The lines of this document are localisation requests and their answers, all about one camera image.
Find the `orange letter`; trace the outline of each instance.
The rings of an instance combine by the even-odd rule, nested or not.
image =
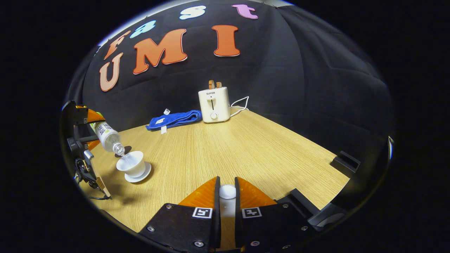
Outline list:
[[[229,25],[217,25],[212,29],[217,32],[217,49],[214,51],[216,56],[238,56],[240,51],[234,45],[234,31],[238,28]]]
[[[153,67],[158,66],[159,59],[165,51],[166,55],[162,59],[163,64],[171,64],[184,61],[188,55],[183,53],[182,38],[186,29],[177,29],[166,33],[159,45],[148,38],[136,43],[136,68],[133,74],[137,75],[147,71],[149,65],[145,63],[145,58],[151,63]]]
[[[108,71],[109,63],[106,63],[103,65],[103,67],[100,69],[100,88],[103,91],[108,91],[114,87],[117,83],[117,79],[119,78],[119,63],[120,63],[120,57],[122,57],[123,53],[120,53],[116,55],[112,59],[112,78],[111,80],[106,80],[106,74]]]
[[[118,37],[115,41],[113,41],[111,43],[111,45],[109,45],[109,50],[108,53],[106,53],[106,56],[103,60],[106,60],[106,58],[108,58],[108,56],[110,56],[112,53],[114,53],[114,51],[116,51],[117,49],[117,45],[122,43],[123,37],[127,36],[131,31],[128,31],[126,33],[124,33],[122,36]]]

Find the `light blue letter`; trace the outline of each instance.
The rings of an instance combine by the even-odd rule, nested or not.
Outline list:
[[[152,20],[152,21],[145,23],[142,26],[138,27],[136,29],[136,31],[130,36],[130,39],[138,36],[141,33],[150,31],[153,27],[155,27],[155,23],[156,23],[156,20]]]

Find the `blue towel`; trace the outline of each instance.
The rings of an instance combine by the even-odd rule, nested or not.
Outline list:
[[[201,120],[202,112],[198,110],[192,110],[187,113],[172,113],[169,115],[164,114],[160,117],[154,117],[152,118],[148,126],[145,127],[147,128],[147,130],[159,130],[163,126],[167,126],[167,128],[178,127]]]

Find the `white cable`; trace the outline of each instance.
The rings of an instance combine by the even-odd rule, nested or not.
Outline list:
[[[246,96],[245,98],[241,98],[241,99],[239,99],[239,100],[237,100],[237,101],[235,101],[234,103],[231,104],[231,107],[233,107],[233,108],[242,108],[242,109],[240,109],[239,111],[237,111],[237,112],[231,114],[230,117],[233,117],[234,115],[238,114],[240,111],[243,111],[243,110],[245,110],[245,109],[248,110],[248,108],[247,108],[248,98],[249,98],[249,97]],[[235,103],[237,103],[237,102],[239,102],[239,101],[241,101],[241,100],[244,100],[244,99],[247,99],[247,100],[245,101],[245,107],[242,107],[242,106],[233,106],[233,104],[235,104]]]

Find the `saucer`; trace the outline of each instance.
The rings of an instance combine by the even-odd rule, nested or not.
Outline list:
[[[136,183],[136,182],[144,180],[150,174],[150,171],[152,170],[152,165],[150,163],[148,163],[148,162],[144,162],[144,163],[145,163],[145,171],[141,176],[131,177],[131,176],[125,174],[125,180],[127,180],[130,183]]]

